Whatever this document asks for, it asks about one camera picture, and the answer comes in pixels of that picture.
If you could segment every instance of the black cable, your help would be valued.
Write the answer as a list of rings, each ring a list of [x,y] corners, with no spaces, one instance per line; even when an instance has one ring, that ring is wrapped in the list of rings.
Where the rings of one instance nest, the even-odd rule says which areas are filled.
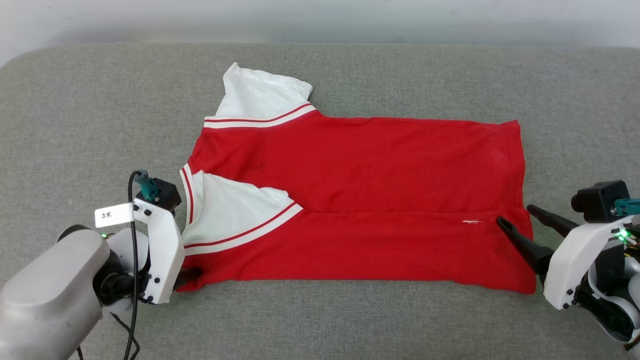
[[[139,171],[134,171],[129,176],[128,194],[129,202],[133,203],[133,181],[137,175],[142,175]],[[129,329],[129,339],[127,340],[127,349],[124,353],[124,360],[129,360],[129,353],[131,352],[131,343],[133,342],[133,334],[136,330],[136,318],[138,317],[138,294],[140,293],[140,284],[138,282],[138,238],[136,237],[136,221],[131,220],[131,238],[133,240],[133,294],[131,299],[133,300],[133,310],[131,314],[131,328]]]
[[[111,314],[111,316],[113,316],[113,318],[123,327],[125,328],[125,330],[130,334],[131,333],[131,329],[127,326],[127,324],[124,323],[124,321],[122,321],[118,315],[116,314]],[[133,355],[131,356],[130,360],[135,360],[136,356],[138,356],[138,352],[140,352],[140,344],[138,344],[138,342],[136,341],[136,338],[133,337],[133,345],[136,346],[136,351],[133,352]]]

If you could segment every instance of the red stripe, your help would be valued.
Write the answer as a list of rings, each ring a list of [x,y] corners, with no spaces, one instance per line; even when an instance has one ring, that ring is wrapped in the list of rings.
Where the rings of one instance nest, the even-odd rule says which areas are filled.
[[[184,167],[182,168],[182,173],[184,174],[184,180],[187,182],[187,188],[189,189],[189,200],[191,204],[189,207],[189,224],[190,224],[193,221],[193,194],[191,191],[191,183],[189,182],[189,176],[187,175],[187,170],[184,170]]]
[[[307,106],[311,106],[311,104],[307,103],[307,104],[298,106],[297,108],[291,110],[290,112],[288,112],[288,113],[286,113],[284,115],[281,115],[279,117],[275,117],[275,118],[269,119],[269,120],[246,120],[246,119],[218,119],[218,120],[209,119],[209,120],[207,120],[207,119],[205,119],[204,122],[229,122],[229,121],[233,121],[233,122],[236,122],[236,121],[240,121],[240,122],[272,122],[272,121],[276,121],[278,119],[281,119],[281,118],[283,118],[285,116],[291,115],[294,112],[296,112],[296,111],[298,111],[298,110],[300,110],[302,108],[305,108]]]
[[[251,233],[251,232],[253,232],[253,231],[256,231],[256,230],[260,229],[261,227],[263,227],[263,226],[265,226],[265,225],[269,224],[270,222],[272,222],[272,221],[276,220],[280,215],[284,214],[287,210],[291,209],[291,207],[292,207],[292,206],[294,206],[295,204],[296,204],[295,202],[291,203],[291,205],[287,206],[284,210],[282,210],[281,212],[279,212],[279,213],[278,213],[276,216],[274,216],[273,218],[270,218],[269,220],[267,220],[266,222],[262,223],[261,225],[258,225],[258,226],[256,226],[256,227],[254,227],[253,229],[251,229],[251,230],[247,230],[247,231],[245,231],[245,232],[243,232],[243,233],[241,233],[241,234],[238,234],[238,235],[232,236],[232,237],[230,237],[230,238],[226,238],[226,239],[224,239],[224,240],[214,241],[214,242],[212,242],[212,243],[199,243],[199,244],[185,245],[185,246],[184,246],[184,248],[185,248],[185,249],[187,249],[187,248],[190,248],[190,247],[196,247],[196,246],[209,246],[209,245],[215,245],[215,244],[224,243],[224,242],[227,242],[227,241],[230,241],[230,240],[233,240],[233,239],[237,239],[237,238],[239,238],[240,236],[247,235],[248,233]]]

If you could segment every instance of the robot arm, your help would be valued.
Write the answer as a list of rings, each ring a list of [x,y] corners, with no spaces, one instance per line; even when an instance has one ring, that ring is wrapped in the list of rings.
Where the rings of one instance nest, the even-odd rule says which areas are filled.
[[[640,252],[635,246],[640,228],[633,226],[629,212],[616,211],[628,197],[623,181],[578,191],[572,207],[584,213],[584,225],[527,206],[533,217],[565,237],[555,252],[522,236],[506,219],[497,223],[540,277],[550,304],[587,309],[612,338],[630,348],[640,338]]]
[[[174,286],[199,273],[180,272],[184,247],[172,215],[180,203],[175,186],[153,180],[156,190],[140,192],[132,204],[135,220],[148,225],[148,237],[136,232],[138,261],[144,266],[135,300],[163,304]],[[131,307],[131,244],[130,229],[105,240],[75,225],[10,279],[0,293],[0,359],[66,360],[102,318],[102,308],[121,314]]]

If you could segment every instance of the gray fabric surface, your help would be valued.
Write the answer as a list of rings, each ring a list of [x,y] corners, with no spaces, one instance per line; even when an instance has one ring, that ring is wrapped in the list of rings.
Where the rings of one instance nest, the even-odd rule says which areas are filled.
[[[640,51],[421,45],[86,45],[0,70],[0,283],[69,225],[126,199],[131,170],[179,184],[202,120],[243,67],[311,83],[339,116],[522,125],[525,202],[580,220],[579,188],[640,195]],[[184,205],[177,220],[184,226]],[[536,225],[536,241],[559,237]],[[461,239],[461,251],[464,251]],[[618,359],[585,310],[449,282],[226,282],[141,306],[138,359]],[[121,359],[105,318],[87,359]]]

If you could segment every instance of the white label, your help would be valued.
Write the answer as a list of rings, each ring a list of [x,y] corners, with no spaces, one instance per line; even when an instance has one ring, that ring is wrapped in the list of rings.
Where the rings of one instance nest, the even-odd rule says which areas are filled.
[[[95,226],[105,227],[133,221],[133,204],[128,202],[95,211]]]

